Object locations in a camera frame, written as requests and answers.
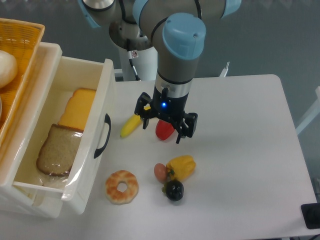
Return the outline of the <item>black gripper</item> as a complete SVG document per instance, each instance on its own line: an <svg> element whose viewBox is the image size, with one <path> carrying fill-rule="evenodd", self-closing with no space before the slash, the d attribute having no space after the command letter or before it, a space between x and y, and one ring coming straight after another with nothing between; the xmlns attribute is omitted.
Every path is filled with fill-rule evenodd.
<svg viewBox="0 0 320 240"><path fill-rule="evenodd" d="M134 114L142 120L144 130L148 127L149 120L153 118L168 123L172 121L172 126L178 133L176 144L179 144L181 139L192 138L197 127L198 114L185 112L188 96L187 93L183 97L175 98L167 95L163 98L162 93L155 87L152 99L146 92L138 97Z"/></svg>

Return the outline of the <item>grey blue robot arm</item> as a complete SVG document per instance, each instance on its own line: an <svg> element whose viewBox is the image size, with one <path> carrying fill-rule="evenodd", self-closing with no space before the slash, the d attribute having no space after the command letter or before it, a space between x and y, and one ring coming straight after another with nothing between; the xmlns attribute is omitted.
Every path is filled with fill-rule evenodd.
<svg viewBox="0 0 320 240"><path fill-rule="evenodd" d="M204 18L216 20L236 12L239 0L82 0L80 5L98 25L132 24L158 54L153 95L142 93L134 113L143 126L158 118L193 136L198 115L185 112L199 57L205 46Z"/></svg>

